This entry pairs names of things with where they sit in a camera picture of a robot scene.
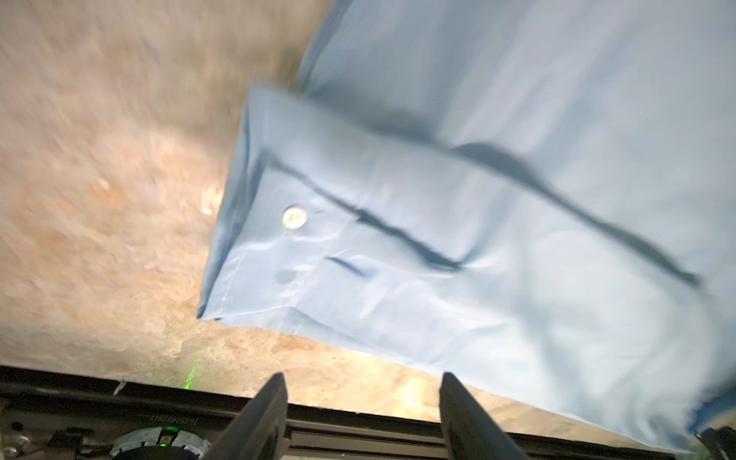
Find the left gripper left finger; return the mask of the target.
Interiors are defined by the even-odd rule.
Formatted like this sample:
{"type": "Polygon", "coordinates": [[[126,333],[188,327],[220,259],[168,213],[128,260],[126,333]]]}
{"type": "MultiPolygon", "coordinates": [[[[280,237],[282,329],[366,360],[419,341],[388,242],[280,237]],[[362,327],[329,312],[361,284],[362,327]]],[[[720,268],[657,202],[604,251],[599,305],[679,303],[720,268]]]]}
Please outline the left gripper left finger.
{"type": "Polygon", "coordinates": [[[243,407],[203,459],[281,459],[286,451],[287,392],[284,374],[274,374],[243,407]]]}

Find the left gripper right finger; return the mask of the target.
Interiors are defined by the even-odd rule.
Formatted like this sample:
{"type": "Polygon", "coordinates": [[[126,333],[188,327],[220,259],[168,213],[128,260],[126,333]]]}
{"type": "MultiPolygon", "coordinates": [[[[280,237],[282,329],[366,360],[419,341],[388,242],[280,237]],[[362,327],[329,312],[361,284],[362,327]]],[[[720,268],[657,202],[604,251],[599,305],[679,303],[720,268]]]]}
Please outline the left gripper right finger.
{"type": "Polygon", "coordinates": [[[441,427],[450,459],[530,459],[453,373],[443,374],[439,395],[441,427]]]}

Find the light blue long sleeve shirt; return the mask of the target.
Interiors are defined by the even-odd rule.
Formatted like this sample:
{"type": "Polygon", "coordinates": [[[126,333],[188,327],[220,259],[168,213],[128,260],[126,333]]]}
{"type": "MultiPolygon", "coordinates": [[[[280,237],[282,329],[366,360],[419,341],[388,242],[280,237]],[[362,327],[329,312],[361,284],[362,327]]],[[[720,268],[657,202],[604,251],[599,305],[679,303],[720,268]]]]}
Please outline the light blue long sleeve shirt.
{"type": "Polygon", "coordinates": [[[687,450],[735,408],[734,3],[333,3],[248,92],[197,317],[687,450]]]}

